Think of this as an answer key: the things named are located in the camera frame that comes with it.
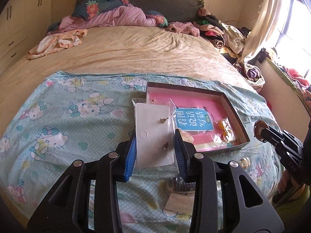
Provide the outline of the earring card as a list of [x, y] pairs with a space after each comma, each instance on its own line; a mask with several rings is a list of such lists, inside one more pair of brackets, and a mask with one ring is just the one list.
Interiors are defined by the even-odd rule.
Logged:
[[173, 102], [132, 98], [132, 104], [135, 111], [135, 168], [138, 171], [177, 171]]

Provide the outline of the small beige card bag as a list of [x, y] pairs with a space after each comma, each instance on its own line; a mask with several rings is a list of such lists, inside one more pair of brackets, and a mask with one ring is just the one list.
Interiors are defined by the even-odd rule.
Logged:
[[165, 205], [167, 210], [191, 214], [193, 211], [195, 193], [177, 193], [172, 192]]

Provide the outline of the yellow item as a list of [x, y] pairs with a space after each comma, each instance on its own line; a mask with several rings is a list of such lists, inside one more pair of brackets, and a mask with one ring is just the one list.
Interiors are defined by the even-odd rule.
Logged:
[[215, 135], [213, 141], [220, 144], [232, 144], [236, 140], [235, 132], [230, 124], [229, 118], [223, 118], [218, 122], [215, 122]]

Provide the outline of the pearl cream hair claw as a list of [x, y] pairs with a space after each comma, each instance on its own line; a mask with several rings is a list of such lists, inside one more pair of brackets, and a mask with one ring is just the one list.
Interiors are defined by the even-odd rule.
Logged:
[[251, 165], [250, 159], [248, 157], [241, 158], [238, 163], [244, 170], [248, 169]]

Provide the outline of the dark beads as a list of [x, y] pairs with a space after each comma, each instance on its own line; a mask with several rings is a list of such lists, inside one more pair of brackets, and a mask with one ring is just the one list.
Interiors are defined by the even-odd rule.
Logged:
[[195, 183], [186, 183], [182, 177], [174, 177], [167, 180], [167, 189], [171, 192], [193, 192], [195, 188]]

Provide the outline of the cream cloud hair claw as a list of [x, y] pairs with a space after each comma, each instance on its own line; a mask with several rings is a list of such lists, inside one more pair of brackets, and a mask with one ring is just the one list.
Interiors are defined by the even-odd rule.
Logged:
[[179, 129], [179, 132], [184, 142], [188, 142], [191, 144], [194, 142], [194, 138], [189, 133], [187, 133], [186, 131], [182, 131], [181, 129]]

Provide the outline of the grey cardboard box tray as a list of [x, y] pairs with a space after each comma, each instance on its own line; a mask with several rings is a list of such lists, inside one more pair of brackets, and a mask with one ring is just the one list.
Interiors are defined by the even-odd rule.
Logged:
[[250, 139], [224, 93], [194, 87], [149, 82], [147, 102], [168, 104], [175, 127], [196, 151], [210, 155], [239, 150]]

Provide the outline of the clothes bag by window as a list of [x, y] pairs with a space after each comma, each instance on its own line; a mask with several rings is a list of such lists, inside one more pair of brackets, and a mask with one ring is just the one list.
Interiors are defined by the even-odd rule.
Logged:
[[245, 62], [235, 63], [233, 66], [257, 93], [261, 91], [265, 85], [265, 79], [257, 66]]

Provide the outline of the beige bed sheet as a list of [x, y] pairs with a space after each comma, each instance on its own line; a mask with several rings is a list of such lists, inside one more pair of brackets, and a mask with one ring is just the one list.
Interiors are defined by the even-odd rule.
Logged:
[[1, 131], [49, 75], [153, 73], [250, 85], [206, 40], [157, 27], [91, 28], [82, 44], [35, 60], [22, 57], [1, 74]]

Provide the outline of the pile of mixed clothes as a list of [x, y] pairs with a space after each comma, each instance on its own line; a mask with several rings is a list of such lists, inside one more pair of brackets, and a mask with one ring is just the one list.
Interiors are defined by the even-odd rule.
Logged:
[[223, 23], [204, 7], [198, 9], [198, 19], [193, 25], [200, 31], [201, 37], [209, 41], [221, 53], [227, 53], [232, 58], [240, 58], [246, 39], [251, 32], [246, 27]]

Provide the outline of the pink fuzzy garment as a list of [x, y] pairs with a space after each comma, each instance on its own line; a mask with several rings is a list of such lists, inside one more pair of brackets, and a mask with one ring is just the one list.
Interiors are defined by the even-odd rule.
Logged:
[[178, 34], [188, 34], [194, 37], [198, 37], [200, 35], [200, 30], [196, 28], [191, 22], [172, 22], [169, 23], [166, 30]]

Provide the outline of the peach baby clothes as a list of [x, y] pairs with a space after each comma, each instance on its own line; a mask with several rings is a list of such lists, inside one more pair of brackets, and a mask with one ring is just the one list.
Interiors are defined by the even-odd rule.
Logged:
[[48, 35], [28, 52], [27, 59], [34, 60], [68, 48], [76, 47], [82, 44], [81, 38], [86, 35], [86, 29]]

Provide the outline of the cream curtain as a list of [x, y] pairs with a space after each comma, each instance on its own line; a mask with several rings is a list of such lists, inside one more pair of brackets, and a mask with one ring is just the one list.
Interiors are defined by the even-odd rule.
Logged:
[[255, 57], [256, 53], [265, 46], [277, 27], [282, 0], [263, 0], [259, 17], [246, 38], [244, 49], [238, 62], [246, 62]]

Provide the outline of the purple quilt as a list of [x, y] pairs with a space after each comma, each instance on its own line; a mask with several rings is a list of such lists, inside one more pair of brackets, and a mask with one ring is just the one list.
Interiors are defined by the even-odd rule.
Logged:
[[56, 30], [49, 30], [47, 35], [68, 32], [71, 30], [115, 26], [157, 27], [158, 23], [156, 19], [147, 17], [142, 9], [129, 5], [120, 6], [114, 10], [98, 14], [90, 20], [85, 20], [80, 17], [66, 16], [62, 18]]

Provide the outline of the floral dark blue pillow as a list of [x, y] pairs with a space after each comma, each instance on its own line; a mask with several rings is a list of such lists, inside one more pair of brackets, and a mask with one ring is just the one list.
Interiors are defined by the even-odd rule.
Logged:
[[89, 21], [101, 13], [114, 10], [120, 6], [128, 6], [129, 4], [128, 0], [85, 0], [76, 5], [71, 16]]

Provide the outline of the cream wardrobe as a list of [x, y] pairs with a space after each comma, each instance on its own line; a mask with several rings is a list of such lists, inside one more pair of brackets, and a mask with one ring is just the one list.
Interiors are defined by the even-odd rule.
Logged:
[[1, 73], [36, 46], [52, 22], [52, 0], [2, 0]]

